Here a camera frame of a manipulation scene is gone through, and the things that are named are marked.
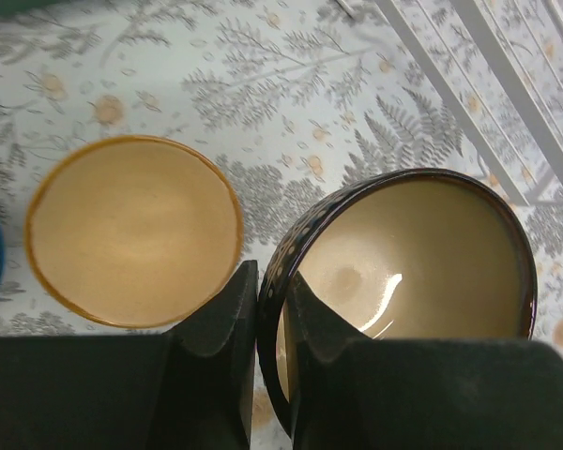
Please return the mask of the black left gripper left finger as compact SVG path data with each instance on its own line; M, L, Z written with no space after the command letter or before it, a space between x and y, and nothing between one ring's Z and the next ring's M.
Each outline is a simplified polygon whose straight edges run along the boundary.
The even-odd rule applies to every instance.
M258 265L162 334L0 337L0 449L247 449Z

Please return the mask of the beige bowl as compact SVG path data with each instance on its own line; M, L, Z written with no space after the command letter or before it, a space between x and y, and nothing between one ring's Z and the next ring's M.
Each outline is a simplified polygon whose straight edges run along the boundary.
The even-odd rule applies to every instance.
M38 185L24 223L46 292L96 323L151 328L218 294L243 245L234 189L206 157L154 136L91 143Z

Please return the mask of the black patterned bowl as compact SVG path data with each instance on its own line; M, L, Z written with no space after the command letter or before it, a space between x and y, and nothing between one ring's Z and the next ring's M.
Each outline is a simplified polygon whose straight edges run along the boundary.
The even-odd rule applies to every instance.
M431 168L342 187L287 231L259 293L257 351L283 428L291 423L283 309L296 276L373 339L530 338L536 320L528 238L492 189Z

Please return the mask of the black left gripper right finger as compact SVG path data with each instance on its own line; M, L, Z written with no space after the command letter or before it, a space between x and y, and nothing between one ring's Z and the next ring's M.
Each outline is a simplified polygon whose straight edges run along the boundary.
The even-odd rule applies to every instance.
M563 359L526 339L364 336L288 291L296 449L563 449Z

